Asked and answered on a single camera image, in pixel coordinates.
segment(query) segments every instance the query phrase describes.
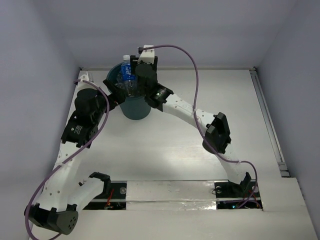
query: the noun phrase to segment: screw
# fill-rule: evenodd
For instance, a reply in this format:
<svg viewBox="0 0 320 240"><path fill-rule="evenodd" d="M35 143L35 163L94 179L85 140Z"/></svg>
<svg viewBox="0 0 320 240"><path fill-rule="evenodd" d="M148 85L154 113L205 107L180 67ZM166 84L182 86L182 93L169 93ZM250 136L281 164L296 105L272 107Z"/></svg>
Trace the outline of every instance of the screw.
<svg viewBox="0 0 320 240"><path fill-rule="evenodd" d="M217 194L221 194L221 193L222 193L222 191L221 191L221 186L217 186L217 187L215 188L215 192L216 192Z"/></svg>
<svg viewBox="0 0 320 240"><path fill-rule="evenodd" d="M126 194L126 193L127 193L127 189L125 187L121 187L120 194Z"/></svg>

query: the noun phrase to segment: plastic water bottle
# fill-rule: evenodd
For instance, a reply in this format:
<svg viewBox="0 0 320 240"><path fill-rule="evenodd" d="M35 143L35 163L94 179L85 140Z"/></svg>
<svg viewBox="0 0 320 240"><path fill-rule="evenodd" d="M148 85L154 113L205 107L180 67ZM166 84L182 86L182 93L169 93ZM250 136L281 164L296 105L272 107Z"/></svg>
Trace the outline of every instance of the plastic water bottle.
<svg viewBox="0 0 320 240"><path fill-rule="evenodd" d="M136 76L131 75L130 55L123 56L123 63L121 64L121 73L126 94L129 97L134 97L137 89Z"/></svg>

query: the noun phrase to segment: black bracket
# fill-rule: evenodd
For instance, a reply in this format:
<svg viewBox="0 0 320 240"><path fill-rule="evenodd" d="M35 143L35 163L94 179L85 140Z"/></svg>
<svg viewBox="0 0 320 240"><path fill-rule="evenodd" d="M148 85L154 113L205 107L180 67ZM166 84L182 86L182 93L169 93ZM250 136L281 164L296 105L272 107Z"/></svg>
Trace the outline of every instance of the black bracket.
<svg viewBox="0 0 320 240"><path fill-rule="evenodd" d="M230 129L226 115L219 112L218 115L213 115L214 120L211 124L207 124L207 131L205 132L205 139L208 143L220 154L226 152L226 147L231 143ZM209 153L215 154L209 146L202 142L202 146Z"/></svg>
<svg viewBox="0 0 320 240"><path fill-rule="evenodd" d="M100 173L100 172L94 172L89 176L89 178L100 179L104 183L103 192L101 194L99 194L98 196L96 196L95 198L96 199L107 198L109 196L110 189L111 189L110 176L107 174Z"/></svg>

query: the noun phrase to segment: red wire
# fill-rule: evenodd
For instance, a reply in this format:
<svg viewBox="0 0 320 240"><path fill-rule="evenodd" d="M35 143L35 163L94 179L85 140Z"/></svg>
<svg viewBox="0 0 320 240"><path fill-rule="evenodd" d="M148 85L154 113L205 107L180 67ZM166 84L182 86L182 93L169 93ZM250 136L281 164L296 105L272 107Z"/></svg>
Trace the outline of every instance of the red wire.
<svg viewBox="0 0 320 240"><path fill-rule="evenodd" d="M110 192L110 196L108 197L108 199L107 199L107 201L106 201L106 204L105 204L105 206L104 207L108 207L109 205L110 205L110 199L112 198L112 195L114 194L114 189L112 189L111 190L111 192Z"/></svg>

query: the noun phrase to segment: blue bottle label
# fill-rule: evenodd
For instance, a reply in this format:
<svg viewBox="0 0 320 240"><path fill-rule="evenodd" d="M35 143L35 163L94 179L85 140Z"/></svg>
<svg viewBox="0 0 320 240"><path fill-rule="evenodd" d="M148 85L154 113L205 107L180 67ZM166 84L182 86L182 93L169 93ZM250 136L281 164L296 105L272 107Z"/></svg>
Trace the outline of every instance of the blue bottle label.
<svg viewBox="0 0 320 240"><path fill-rule="evenodd" d="M121 72L123 76L123 81L134 80L135 76L131 75L131 66L130 64L125 64L121 66Z"/></svg>

